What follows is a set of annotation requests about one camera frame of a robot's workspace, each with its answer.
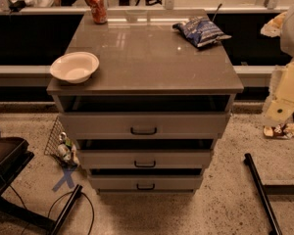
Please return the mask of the blue chip bag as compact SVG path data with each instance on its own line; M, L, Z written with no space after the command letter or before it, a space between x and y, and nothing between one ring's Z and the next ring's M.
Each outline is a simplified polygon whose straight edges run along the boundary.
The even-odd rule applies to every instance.
M203 16L175 23L172 28L179 30L185 39L197 48L231 38L230 35L224 33L209 18Z

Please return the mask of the white paper bowl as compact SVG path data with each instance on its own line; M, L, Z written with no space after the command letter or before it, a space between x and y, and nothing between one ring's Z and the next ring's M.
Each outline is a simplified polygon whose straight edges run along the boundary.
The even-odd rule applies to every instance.
M50 67L50 73L68 83L82 83L99 68L98 58L88 52L73 52L66 54Z

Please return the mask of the top grey drawer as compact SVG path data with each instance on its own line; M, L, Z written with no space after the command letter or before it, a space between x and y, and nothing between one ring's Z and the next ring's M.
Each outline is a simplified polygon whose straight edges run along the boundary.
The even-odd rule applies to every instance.
M72 139L218 138L229 113L62 113L59 120Z

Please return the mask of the grey drawer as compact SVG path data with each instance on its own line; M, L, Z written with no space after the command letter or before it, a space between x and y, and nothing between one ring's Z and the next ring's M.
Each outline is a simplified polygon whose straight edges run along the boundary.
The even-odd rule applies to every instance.
M88 180L98 191L179 191L198 189L203 177L201 175L89 175Z
M62 113L59 120L72 139L218 138L229 113Z
M79 150L83 168L201 168L212 158L210 150Z

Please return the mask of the grey drawer cabinet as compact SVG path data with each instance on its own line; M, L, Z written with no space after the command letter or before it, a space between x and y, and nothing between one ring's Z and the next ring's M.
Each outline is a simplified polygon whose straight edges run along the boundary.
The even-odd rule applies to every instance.
M99 59L98 70L80 84L54 78L47 92L62 113L225 114L243 85L221 44L197 49L176 23L198 16L187 10L112 10L104 24L84 14L71 40L72 52ZM72 139L79 150L210 150L221 138ZM201 168L92 168L97 176L201 175ZM194 192L98 191L108 192Z

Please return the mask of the middle grey drawer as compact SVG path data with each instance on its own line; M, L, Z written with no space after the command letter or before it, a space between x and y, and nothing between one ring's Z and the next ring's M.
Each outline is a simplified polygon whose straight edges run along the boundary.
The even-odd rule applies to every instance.
M83 168L201 168L212 158L210 150L79 150Z

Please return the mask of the bottom grey drawer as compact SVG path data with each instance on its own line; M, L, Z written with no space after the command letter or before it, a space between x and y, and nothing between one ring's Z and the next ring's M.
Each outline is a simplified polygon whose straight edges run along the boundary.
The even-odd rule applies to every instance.
M203 177L201 175L89 175L88 180L98 191L179 191L198 189Z

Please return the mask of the bottles in basket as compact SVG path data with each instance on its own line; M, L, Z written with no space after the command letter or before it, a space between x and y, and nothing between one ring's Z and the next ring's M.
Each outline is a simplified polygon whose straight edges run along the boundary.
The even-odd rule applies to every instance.
M67 165L79 165L79 160L76 156L76 146L66 132L59 134L57 154L61 161Z

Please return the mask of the orange soda can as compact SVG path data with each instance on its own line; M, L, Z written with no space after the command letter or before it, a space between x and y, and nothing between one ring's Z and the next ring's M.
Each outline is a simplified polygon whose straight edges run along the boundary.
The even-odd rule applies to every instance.
M107 13L104 0L89 0L93 21L96 24L104 24L107 21Z

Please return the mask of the brown snack wrapper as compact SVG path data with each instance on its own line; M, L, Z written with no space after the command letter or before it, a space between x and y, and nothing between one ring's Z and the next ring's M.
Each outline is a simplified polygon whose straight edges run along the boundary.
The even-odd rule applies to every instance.
M276 127L265 126L263 133L268 138L291 139L294 137L294 123L279 124Z

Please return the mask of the black metal floor bar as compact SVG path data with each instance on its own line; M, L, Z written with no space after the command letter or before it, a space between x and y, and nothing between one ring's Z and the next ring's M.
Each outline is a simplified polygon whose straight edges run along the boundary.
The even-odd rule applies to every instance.
M243 163L249 168L262 206L266 212L270 226L269 235L283 235L273 208L270 204L269 196L294 196L294 184L264 184L250 153L246 153L244 155Z

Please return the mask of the black cart on left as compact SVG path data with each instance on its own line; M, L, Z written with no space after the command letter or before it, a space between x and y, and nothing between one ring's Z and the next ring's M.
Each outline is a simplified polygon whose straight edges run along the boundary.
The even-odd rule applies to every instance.
M57 235L69 215L74 202L81 195L81 185L77 185L71 192L68 201L56 220L30 211L25 206L19 207L2 197L5 190L34 157L34 153L29 151L27 147L28 143L25 139L20 137L2 137L0 132L0 212L44 229L47 235Z

